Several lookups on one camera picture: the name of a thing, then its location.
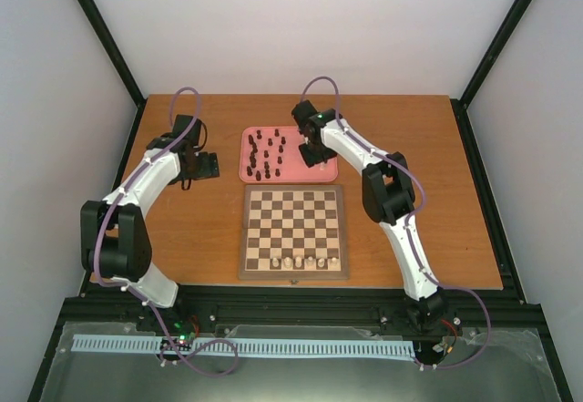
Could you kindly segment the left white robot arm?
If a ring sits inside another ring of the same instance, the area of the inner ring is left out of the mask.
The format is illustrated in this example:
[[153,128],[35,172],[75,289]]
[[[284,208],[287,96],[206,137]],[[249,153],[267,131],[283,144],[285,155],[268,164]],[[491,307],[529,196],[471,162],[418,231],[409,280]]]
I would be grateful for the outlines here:
[[100,201],[87,201],[80,211],[83,268],[144,305],[158,307],[157,318],[169,331],[183,329],[189,308],[176,300],[179,286],[153,262],[145,219],[169,185],[187,191],[195,180],[220,175],[215,153],[205,152],[204,122],[187,115],[175,118],[172,131],[154,138],[129,176]]

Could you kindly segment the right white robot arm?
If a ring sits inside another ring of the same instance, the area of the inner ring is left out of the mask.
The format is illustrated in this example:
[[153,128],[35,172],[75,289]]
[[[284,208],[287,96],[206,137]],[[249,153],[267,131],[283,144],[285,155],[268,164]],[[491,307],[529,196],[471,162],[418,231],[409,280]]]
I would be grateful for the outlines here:
[[319,112],[304,100],[291,115],[304,137],[299,151],[308,167],[340,156],[358,171],[363,208],[387,236],[401,270],[404,292],[414,301],[417,313],[426,316],[442,309],[445,302],[439,282],[416,229],[414,179],[405,157],[376,148],[332,108]]

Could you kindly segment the wooden chess board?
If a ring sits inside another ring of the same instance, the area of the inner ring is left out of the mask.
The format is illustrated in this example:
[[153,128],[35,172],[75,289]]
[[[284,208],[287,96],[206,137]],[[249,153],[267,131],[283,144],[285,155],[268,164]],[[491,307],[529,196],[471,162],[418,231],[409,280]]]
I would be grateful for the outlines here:
[[[295,257],[302,267],[295,267]],[[307,269],[306,258],[315,266]],[[282,259],[292,258],[292,268]],[[328,269],[337,257],[338,270]],[[279,258],[280,270],[271,269]],[[325,258],[324,269],[317,259]],[[248,185],[245,187],[238,277],[245,281],[344,281],[350,277],[343,187],[340,185]]]

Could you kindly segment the pink plastic tray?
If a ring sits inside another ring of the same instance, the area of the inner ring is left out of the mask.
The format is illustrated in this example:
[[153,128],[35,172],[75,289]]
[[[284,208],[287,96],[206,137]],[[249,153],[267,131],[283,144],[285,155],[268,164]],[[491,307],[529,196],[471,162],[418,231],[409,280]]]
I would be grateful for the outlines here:
[[339,174],[337,159],[308,167],[294,126],[248,127],[242,131],[239,176],[245,183],[329,183]]

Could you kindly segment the black aluminium frame base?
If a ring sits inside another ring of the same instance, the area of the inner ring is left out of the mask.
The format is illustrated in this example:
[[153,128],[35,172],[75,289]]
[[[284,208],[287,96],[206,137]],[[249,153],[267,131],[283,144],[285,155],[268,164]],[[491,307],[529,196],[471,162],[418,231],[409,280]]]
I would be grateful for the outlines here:
[[[467,104],[453,98],[450,106],[503,283],[500,291],[483,290],[480,293],[489,310],[493,329],[497,332],[503,329],[536,330],[543,349],[543,362],[550,369],[557,396],[562,401],[570,401],[573,397],[542,308],[538,304],[527,303],[518,279],[475,134],[467,116]],[[404,303],[404,294],[397,290],[380,289],[359,291],[350,288],[192,286],[187,292],[195,301],[210,301],[213,315],[220,319],[221,329],[238,324],[268,327],[276,324],[291,327],[347,324],[354,328],[381,331],[385,325],[373,318],[383,310],[393,309]],[[143,327],[148,326],[148,322],[138,314],[137,307],[120,294],[101,293],[97,288],[83,282],[79,296],[64,301],[29,400],[52,399],[52,386],[49,381],[58,367],[57,343],[66,328],[74,324],[89,323],[136,323]]]

